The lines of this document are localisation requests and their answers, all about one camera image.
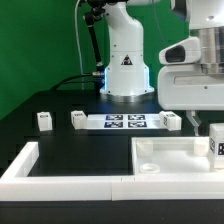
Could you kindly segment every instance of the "white block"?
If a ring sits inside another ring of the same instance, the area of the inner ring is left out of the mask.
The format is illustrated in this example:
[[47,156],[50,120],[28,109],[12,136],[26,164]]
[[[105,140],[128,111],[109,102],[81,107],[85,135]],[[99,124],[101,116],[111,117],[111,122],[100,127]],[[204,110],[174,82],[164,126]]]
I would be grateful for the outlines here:
[[49,112],[37,113],[37,122],[40,131],[51,131],[52,128],[52,118]]
[[151,156],[153,153],[153,141],[143,139],[136,140],[137,156]]
[[196,138],[194,141],[194,154],[196,156],[207,156],[209,152],[209,139]]
[[72,111],[71,112],[72,125],[75,129],[86,129],[87,117],[83,111]]
[[211,168],[224,168],[224,123],[211,124],[209,130]]
[[160,127],[166,127],[169,131],[181,130],[182,119],[172,111],[161,111],[159,113]]

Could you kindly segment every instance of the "green wall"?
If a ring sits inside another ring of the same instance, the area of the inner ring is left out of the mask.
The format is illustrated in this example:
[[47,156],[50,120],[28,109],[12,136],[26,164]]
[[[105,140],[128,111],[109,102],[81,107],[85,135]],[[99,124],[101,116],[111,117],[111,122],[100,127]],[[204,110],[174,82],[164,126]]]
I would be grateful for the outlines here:
[[[0,119],[33,93],[47,90],[63,78],[80,74],[74,31],[76,0],[0,0]],[[167,46],[188,36],[188,24],[169,11],[169,0],[156,5]],[[82,20],[87,5],[79,9],[80,41],[84,72],[95,69],[88,31]],[[145,62],[156,87],[163,49],[152,6],[130,7],[129,13],[145,28]],[[105,63],[108,63],[108,34],[105,21],[96,24]]]

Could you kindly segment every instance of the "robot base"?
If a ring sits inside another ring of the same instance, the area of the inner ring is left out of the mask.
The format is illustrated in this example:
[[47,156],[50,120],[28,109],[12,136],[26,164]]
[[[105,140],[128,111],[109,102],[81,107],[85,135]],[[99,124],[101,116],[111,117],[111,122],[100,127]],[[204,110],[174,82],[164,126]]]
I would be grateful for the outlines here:
[[158,76],[165,110],[224,110],[223,92],[224,76],[205,75],[199,64],[165,66]]
[[100,97],[104,100],[111,100],[115,102],[121,103],[134,103],[139,102],[147,99],[151,99],[154,96],[154,88],[150,88],[147,90],[146,93],[141,95],[129,95],[129,96],[122,96],[122,95],[112,95],[111,93],[107,93],[105,90],[100,90]]

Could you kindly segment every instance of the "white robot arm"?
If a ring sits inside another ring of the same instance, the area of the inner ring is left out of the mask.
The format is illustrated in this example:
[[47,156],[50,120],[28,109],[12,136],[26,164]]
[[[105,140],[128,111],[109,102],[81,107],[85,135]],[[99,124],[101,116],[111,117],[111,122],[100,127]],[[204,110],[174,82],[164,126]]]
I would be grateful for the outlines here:
[[224,110],[224,1],[172,0],[171,8],[189,21],[190,37],[160,52],[160,105]]
[[119,102],[134,102],[152,95],[149,68],[143,60],[143,27],[130,17],[127,5],[147,5],[160,0],[90,0],[103,5],[110,36],[110,63],[105,69],[101,97]]

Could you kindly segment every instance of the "black table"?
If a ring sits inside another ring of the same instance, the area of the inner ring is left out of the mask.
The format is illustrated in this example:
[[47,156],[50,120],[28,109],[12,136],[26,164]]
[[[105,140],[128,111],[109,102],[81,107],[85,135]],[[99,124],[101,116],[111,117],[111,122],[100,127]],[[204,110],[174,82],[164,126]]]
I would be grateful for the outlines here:
[[[71,111],[89,114],[159,113],[156,97],[116,103],[93,91],[34,94],[0,122],[0,176],[28,141],[38,141],[40,157],[29,176],[132,175],[131,138],[194,136],[185,112],[181,131],[75,130]],[[53,131],[39,132],[37,112],[50,112]],[[220,123],[224,112],[200,112],[205,123]],[[0,202],[0,223],[222,223],[222,200]]]

